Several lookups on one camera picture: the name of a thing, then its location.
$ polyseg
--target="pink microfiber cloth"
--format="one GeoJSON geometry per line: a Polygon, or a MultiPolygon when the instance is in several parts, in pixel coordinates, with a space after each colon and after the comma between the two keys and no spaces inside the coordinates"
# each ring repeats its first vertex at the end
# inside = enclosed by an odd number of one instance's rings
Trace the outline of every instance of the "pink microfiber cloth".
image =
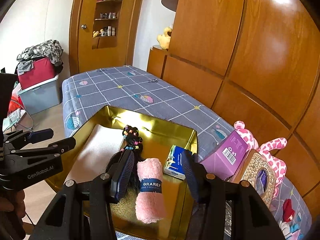
{"type": "Polygon", "coordinates": [[[146,224],[157,222],[165,217],[161,190],[162,165],[157,158],[151,158],[138,162],[137,170],[141,181],[136,200],[137,219],[146,224]]]}

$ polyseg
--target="human hand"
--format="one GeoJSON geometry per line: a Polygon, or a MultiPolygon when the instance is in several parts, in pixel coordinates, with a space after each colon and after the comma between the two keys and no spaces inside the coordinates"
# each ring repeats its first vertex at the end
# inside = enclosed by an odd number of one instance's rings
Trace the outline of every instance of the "human hand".
{"type": "Polygon", "coordinates": [[[25,194],[23,190],[19,192],[8,192],[7,197],[0,196],[0,211],[15,211],[19,219],[24,218],[26,215],[24,198],[25,194]]]}

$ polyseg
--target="purple box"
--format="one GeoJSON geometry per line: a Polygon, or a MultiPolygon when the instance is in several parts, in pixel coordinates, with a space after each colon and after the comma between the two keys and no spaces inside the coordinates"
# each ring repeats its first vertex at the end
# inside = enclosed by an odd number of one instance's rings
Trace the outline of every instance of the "purple box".
{"type": "Polygon", "coordinates": [[[226,179],[235,174],[247,148],[246,142],[234,130],[200,163],[208,173],[226,179]]]}

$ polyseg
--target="bed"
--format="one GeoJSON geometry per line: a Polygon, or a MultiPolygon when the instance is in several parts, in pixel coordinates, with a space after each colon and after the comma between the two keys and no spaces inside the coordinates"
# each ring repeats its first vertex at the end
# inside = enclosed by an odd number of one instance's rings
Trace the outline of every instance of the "bed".
{"type": "MultiPolygon", "coordinates": [[[[234,129],[188,94],[132,66],[104,68],[74,75],[63,82],[62,92],[66,137],[72,136],[105,105],[137,111],[195,129],[199,160],[234,129]]],[[[311,226],[310,212],[296,188],[285,178],[278,197],[272,202],[277,222],[282,220],[282,205],[287,198],[292,200],[295,211],[291,224],[297,224],[300,234],[305,235],[311,226]]],[[[201,215],[201,209],[196,208],[193,217],[198,215],[201,215]]],[[[192,218],[189,228],[197,228],[197,221],[192,218]]],[[[189,232],[188,239],[193,239],[195,232],[189,232]]],[[[118,237],[133,238],[121,233],[118,237]]]]}

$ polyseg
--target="white storage bin lid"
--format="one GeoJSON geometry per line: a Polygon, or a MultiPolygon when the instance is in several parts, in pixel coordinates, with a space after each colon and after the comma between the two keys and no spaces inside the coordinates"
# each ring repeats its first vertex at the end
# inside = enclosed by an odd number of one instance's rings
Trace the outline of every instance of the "white storage bin lid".
{"type": "Polygon", "coordinates": [[[29,91],[29,90],[31,90],[31,89],[34,89],[34,88],[36,88],[36,87],[40,87],[40,86],[42,86],[42,85],[44,85],[44,84],[47,84],[47,83],[49,83],[49,82],[52,82],[52,81],[56,81],[58,78],[59,78],[59,75],[56,75],[54,78],[45,80],[45,81],[43,81],[43,82],[41,82],[41,83],[35,84],[35,85],[33,85],[33,86],[31,86],[31,87],[28,87],[28,88],[26,88],[26,89],[24,89],[24,90],[18,91],[17,94],[18,94],[18,95],[21,95],[21,94],[23,94],[24,92],[27,92],[27,91],[29,91]]]}

